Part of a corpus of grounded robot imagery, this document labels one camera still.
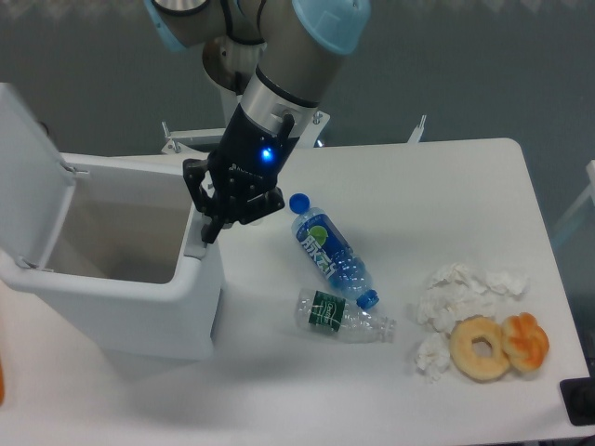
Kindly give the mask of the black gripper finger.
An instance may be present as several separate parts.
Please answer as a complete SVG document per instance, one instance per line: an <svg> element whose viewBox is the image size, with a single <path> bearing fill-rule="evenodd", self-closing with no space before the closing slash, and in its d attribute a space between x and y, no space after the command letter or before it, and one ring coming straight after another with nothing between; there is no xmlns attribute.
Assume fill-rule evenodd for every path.
<svg viewBox="0 0 595 446"><path fill-rule="evenodd" d="M284 196L278 187L250 199L230 196L225 201L206 195L200 204L200 212L210 221L203 225L201 239L204 243L212 244L223 229L234 223L246 225L283 208Z"/></svg>
<svg viewBox="0 0 595 446"><path fill-rule="evenodd" d="M186 159L182 163L182 175L196 210L205 216L212 217L215 203L203 187L207 173L207 160Z"/></svg>

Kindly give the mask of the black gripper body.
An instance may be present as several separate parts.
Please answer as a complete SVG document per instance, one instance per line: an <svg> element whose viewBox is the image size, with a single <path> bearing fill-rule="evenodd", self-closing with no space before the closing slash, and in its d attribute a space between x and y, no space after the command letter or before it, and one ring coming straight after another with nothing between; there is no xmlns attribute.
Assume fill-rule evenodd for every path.
<svg viewBox="0 0 595 446"><path fill-rule="evenodd" d="M208 157L213 197L250 199L277 187L278 176L298 140L291 136L296 120L282 112L278 128L254 123L237 106L215 151Z"/></svg>

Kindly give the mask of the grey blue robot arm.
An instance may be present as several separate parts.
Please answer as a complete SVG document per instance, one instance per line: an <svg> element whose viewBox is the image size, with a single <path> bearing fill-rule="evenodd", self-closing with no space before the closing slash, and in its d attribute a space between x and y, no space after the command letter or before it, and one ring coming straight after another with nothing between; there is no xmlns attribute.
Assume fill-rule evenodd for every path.
<svg viewBox="0 0 595 446"><path fill-rule="evenodd" d="M234 75L240 100L218 146L183 176L204 243L284 207L278 176L371 16L368 1L148 1L167 46L228 38L259 55Z"/></svg>

